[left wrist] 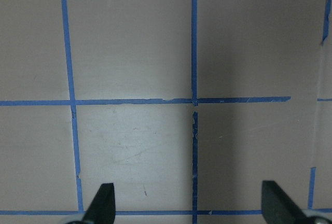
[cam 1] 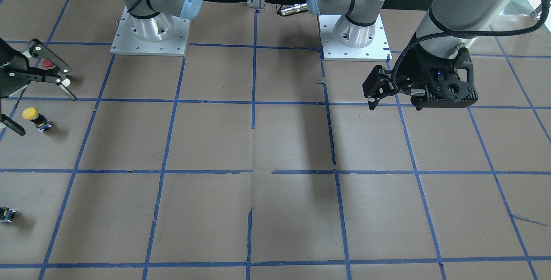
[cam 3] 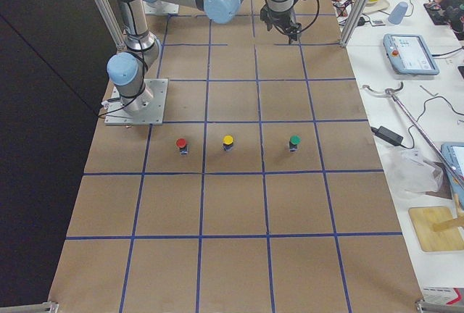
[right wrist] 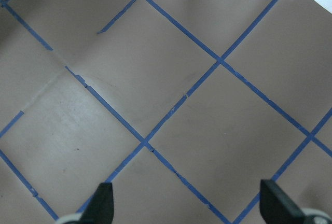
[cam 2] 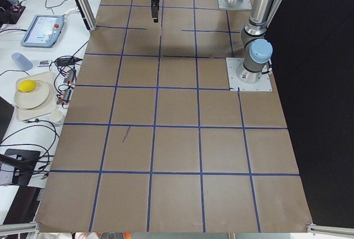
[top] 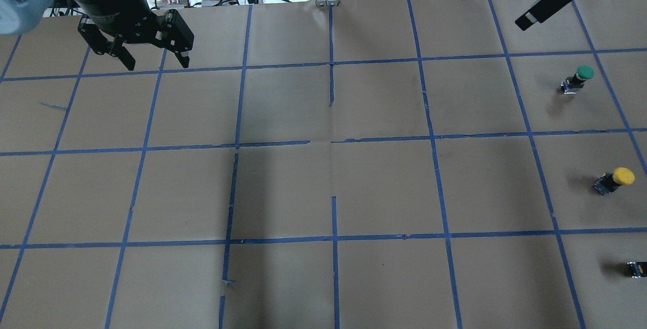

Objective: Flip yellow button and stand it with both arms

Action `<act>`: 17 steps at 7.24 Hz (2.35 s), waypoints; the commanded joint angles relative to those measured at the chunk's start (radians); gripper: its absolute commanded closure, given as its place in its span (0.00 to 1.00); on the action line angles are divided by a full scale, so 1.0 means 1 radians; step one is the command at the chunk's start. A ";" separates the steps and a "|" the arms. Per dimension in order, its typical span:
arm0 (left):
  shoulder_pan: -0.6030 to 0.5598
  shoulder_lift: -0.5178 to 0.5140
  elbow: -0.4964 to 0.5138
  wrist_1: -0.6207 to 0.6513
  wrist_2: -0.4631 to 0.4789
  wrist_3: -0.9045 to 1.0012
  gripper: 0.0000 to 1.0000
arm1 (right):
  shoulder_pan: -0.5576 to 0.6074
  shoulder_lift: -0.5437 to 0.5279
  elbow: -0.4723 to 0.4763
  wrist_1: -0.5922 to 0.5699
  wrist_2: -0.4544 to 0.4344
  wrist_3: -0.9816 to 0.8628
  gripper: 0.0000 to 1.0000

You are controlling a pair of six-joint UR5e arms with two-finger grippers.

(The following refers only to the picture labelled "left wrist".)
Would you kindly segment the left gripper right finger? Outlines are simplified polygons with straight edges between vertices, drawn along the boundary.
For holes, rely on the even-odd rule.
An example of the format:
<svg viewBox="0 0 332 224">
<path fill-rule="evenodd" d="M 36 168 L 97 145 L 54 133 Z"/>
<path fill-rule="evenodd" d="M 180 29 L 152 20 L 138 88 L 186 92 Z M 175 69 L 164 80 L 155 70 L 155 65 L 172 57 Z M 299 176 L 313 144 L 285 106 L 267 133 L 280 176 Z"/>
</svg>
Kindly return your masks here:
<svg viewBox="0 0 332 224">
<path fill-rule="evenodd" d="M 261 213 L 268 224 L 310 223 L 303 211 L 272 180 L 264 180 L 261 185 Z"/>
</svg>

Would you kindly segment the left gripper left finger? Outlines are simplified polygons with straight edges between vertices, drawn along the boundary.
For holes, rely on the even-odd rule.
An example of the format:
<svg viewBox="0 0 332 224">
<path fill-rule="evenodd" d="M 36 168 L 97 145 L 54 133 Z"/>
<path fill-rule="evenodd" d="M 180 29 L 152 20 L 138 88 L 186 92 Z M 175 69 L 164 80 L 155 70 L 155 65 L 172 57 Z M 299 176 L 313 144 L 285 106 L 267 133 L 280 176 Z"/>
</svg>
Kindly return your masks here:
<svg viewBox="0 0 332 224">
<path fill-rule="evenodd" d="M 113 224 L 116 216 L 113 183 L 101 184 L 81 223 Z"/>
</svg>

